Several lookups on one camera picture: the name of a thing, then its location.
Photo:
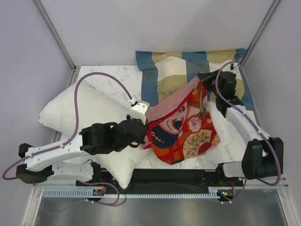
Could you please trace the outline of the white pillow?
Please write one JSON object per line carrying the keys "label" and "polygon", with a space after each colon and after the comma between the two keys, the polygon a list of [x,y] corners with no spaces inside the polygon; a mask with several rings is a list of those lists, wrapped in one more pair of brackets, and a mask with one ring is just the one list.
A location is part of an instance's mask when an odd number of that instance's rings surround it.
{"label": "white pillow", "polygon": [[[39,118],[40,124],[61,132],[67,138],[72,136],[76,125],[74,91],[75,85],[72,85],[51,100],[40,112]],[[129,114],[128,109],[92,88],[86,81],[82,81],[79,85],[77,103],[78,131],[94,123],[121,122]],[[147,152],[141,147],[128,146],[121,152],[76,157],[69,159],[68,162],[79,164],[84,160],[92,159],[106,168],[119,186],[125,189],[130,183],[134,168],[143,160]]]}

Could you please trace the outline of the red patterned pillowcase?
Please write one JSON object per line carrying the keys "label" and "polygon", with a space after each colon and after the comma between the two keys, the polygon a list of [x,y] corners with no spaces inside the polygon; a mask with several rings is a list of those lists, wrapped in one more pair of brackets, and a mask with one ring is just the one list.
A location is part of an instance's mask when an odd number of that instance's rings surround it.
{"label": "red patterned pillowcase", "polygon": [[174,165],[218,146],[220,137],[207,106],[207,90],[195,77],[148,111],[142,148],[152,149],[158,159]]}

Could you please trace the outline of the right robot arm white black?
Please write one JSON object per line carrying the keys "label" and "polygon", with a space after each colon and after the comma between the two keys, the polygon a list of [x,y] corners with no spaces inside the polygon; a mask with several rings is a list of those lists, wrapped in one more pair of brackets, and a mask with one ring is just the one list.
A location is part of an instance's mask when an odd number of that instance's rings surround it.
{"label": "right robot arm white black", "polygon": [[236,95],[236,75],[233,72],[199,73],[198,78],[207,91],[216,96],[216,108],[238,131],[246,144],[241,161],[218,164],[216,183],[225,186],[232,178],[257,179],[276,177],[277,185],[283,173],[284,143],[264,132],[246,113],[243,102]]}

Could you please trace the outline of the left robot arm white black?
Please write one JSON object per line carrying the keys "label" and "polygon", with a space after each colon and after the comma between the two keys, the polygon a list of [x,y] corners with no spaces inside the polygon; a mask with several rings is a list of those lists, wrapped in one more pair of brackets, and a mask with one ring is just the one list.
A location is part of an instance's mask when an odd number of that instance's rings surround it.
{"label": "left robot arm white black", "polygon": [[94,155],[97,163],[106,168],[119,186],[127,188],[135,167],[146,155],[139,145],[147,132],[146,118],[132,117],[119,123],[95,123],[65,140],[50,145],[19,146],[24,163],[17,166],[16,177],[26,184],[51,180],[77,180],[93,186],[101,184],[103,174],[96,166],[83,169],[77,163],[64,163],[76,157]]}

